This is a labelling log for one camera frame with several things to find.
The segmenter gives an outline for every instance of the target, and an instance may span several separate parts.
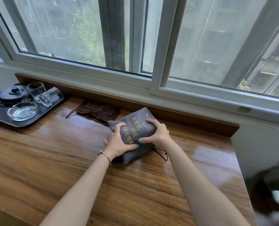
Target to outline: silver bangle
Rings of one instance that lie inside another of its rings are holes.
[[[104,154],[104,155],[107,157],[107,159],[108,159],[108,161],[109,161],[109,165],[111,166],[111,160],[110,160],[110,158],[109,158],[103,151],[100,151],[100,153],[98,154],[98,156],[99,156],[100,154]]]

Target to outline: wooden table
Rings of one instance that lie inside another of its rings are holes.
[[[27,129],[0,126],[0,225],[39,225],[103,150],[108,127],[79,115],[65,118],[81,102],[70,97]],[[165,124],[195,165],[256,225],[230,139]],[[88,225],[195,223],[170,160],[150,152],[107,170]]]

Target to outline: forearm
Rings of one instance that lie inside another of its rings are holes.
[[[172,139],[165,142],[164,150],[197,225],[249,225],[235,205],[195,167]]]
[[[61,198],[40,226],[84,226],[103,181],[109,161],[99,155],[77,183]]]

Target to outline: gray bag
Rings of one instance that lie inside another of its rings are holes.
[[[147,119],[156,120],[151,112],[146,108],[142,108],[134,113],[121,118],[118,121],[108,121],[110,129],[114,132],[115,125],[119,123],[126,123],[127,126],[122,127],[120,134],[124,144],[139,144],[139,148],[133,151],[125,152],[121,157],[123,164],[127,165],[132,160],[143,156],[154,148],[152,143],[138,143],[138,139],[142,137],[152,136],[157,128],[155,125],[146,122]]]

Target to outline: glass bowl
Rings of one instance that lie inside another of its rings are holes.
[[[37,113],[38,107],[35,102],[20,102],[8,110],[8,116],[14,121],[26,121]]]

